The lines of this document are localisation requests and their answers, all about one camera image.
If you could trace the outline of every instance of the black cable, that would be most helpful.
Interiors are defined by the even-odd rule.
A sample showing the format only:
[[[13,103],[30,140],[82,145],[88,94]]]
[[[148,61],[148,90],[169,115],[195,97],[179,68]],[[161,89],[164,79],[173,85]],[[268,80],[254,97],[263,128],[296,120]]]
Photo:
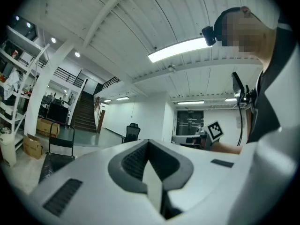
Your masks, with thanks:
[[[238,107],[239,107],[239,112],[240,112],[240,138],[238,141],[238,145],[240,145],[241,141],[242,141],[242,137],[243,137],[243,117],[242,117],[242,112],[240,110],[240,97],[239,97],[239,101],[238,101]]]

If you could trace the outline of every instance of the staircase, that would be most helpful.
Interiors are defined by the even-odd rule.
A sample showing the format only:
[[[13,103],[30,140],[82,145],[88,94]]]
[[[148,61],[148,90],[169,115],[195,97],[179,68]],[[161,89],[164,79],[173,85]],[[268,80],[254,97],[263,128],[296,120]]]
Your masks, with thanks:
[[[80,130],[86,130],[94,133],[97,132],[94,117],[93,95],[84,91],[81,94],[74,127]]]

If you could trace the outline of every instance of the floor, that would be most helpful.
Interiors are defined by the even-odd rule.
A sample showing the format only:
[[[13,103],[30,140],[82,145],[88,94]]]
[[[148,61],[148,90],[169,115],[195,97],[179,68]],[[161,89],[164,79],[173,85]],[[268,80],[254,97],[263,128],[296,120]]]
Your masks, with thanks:
[[[48,138],[36,134],[40,138],[41,145],[43,146],[43,155],[40,159],[35,159],[24,153],[22,147],[16,152],[17,163],[11,168],[4,163],[1,163],[1,168],[5,173],[11,185],[21,189],[23,192],[29,194],[38,184],[39,176],[42,166],[48,151]],[[66,129],[60,131],[59,138],[66,139],[72,136]],[[112,147],[121,144],[122,138],[117,136],[105,128],[99,134],[90,134],[90,132],[79,131],[75,132],[74,142],[74,156],[80,157],[84,154],[94,152],[100,149]],[[70,154],[70,148],[63,148],[58,146],[51,146],[51,152],[59,154]]]

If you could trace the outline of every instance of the fluorescent light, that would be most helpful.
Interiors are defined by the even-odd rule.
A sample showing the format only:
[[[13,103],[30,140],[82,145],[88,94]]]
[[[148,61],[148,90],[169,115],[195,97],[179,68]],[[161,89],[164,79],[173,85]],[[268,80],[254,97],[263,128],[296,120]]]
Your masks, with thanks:
[[[148,55],[151,62],[157,62],[159,60],[181,54],[186,53],[189,51],[202,49],[202,48],[208,48],[205,38],[196,38],[192,40],[188,40],[185,42],[177,43],[174,45],[171,45],[169,47],[165,47],[157,52],[151,53]]]
[[[117,98],[117,100],[125,100],[125,99],[129,99],[129,97],[120,97],[120,98]]]
[[[226,98],[225,102],[236,102],[236,98]]]
[[[179,105],[184,105],[184,104],[203,104],[204,101],[196,101],[196,102],[179,102]]]

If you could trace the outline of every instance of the office chair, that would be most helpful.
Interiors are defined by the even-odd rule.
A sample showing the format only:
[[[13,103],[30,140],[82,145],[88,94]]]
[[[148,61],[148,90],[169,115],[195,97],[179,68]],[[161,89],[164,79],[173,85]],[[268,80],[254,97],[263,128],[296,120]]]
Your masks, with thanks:
[[[137,141],[141,129],[136,123],[131,123],[126,127],[126,137],[123,137],[122,143]]]

